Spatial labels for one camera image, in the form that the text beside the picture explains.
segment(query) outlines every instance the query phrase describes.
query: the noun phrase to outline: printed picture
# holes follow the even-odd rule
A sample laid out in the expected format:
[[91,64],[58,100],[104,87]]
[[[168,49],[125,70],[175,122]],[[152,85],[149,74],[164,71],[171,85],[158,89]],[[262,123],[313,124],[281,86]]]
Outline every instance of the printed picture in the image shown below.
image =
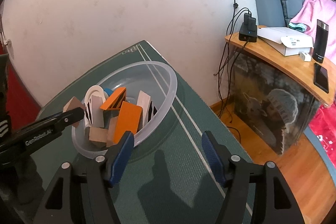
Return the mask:
[[298,140],[307,115],[313,115],[320,103],[261,60],[241,54],[234,68],[235,114],[277,154],[283,154]]

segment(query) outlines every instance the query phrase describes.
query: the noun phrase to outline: red carpet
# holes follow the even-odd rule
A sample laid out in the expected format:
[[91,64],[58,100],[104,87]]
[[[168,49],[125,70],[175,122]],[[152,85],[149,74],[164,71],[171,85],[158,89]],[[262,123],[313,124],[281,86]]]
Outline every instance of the red carpet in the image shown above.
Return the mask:
[[35,121],[40,109],[40,105],[28,92],[9,62],[6,110],[9,111],[11,117],[12,130],[15,131]]
[[320,140],[329,159],[336,167],[336,105],[320,106],[309,124],[310,129]]

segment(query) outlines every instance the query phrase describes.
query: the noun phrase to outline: clear plastic bowl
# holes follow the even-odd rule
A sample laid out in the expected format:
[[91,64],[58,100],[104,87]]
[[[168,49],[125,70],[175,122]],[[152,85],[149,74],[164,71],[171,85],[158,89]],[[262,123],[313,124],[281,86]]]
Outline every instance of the clear plastic bowl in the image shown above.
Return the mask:
[[[143,61],[114,71],[97,85],[112,91],[120,86],[126,87],[126,100],[133,104],[137,103],[140,90],[151,96],[157,113],[134,135],[134,146],[137,146],[158,127],[168,113],[176,95],[177,78],[170,66],[161,62]],[[76,150],[90,159],[104,155],[107,151],[101,150],[88,140],[88,136],[84,133],[83,122],[80,122],[77,128],[72,127],[72,141]]]

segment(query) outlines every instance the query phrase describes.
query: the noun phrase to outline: tabletop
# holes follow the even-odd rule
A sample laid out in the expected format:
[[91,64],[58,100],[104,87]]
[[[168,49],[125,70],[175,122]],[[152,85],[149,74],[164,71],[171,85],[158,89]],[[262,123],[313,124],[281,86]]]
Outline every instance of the tabletop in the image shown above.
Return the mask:
[[[230,35],[226,36],[225,39],[226,41],[229,41]],[[239,33],[234,33],[231,37],[230,44],[242,48],[245,42],[239,40]],[[288,75],[290,78],[302,85],[326,107],[330,107],[334,102],[336,89],[336,65],[328,58],[325,57],[323,63],[321,64],[328,71],[329,93],[326,93],[313,83],[314,63],[316,63],[315,60],[312,59],[311,62],[304,62],[299,55],[283,56],[275,48],[260,38],[257,38],[257,42],[255,43],[248,43],[244,50],[266,61],[273,67]]]
[[[95,66],[60,92],[39,118],[62,110],[73,96],[82,99],[87,89],[113,71],[139,61],[167,61],[141,41]],[[121,223],[215,223],[225,196],[214,180],[201,146],[201,134],[211,130],[232,154],[251,162],[226,126],[176,72],[178,88],[159,127],[131,155],[120,183],[110,190]],[[32,155],[46,188],[65,161],[83,156],[71,140],[71,128]],[[254,187],[251,185],[243,223],[250,223]],[[87,223],[92,223],[87,189],[82,185]]]

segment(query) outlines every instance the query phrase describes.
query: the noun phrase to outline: black thermos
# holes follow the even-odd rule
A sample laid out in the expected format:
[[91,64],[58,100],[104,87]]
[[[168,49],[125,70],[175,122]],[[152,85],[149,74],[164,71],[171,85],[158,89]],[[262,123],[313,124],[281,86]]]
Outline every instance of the black thermos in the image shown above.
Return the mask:
[[317,20],[316,37],[313,51],[313,59],[318,63],[323,63],[328,41],[329,26],[321,20]]

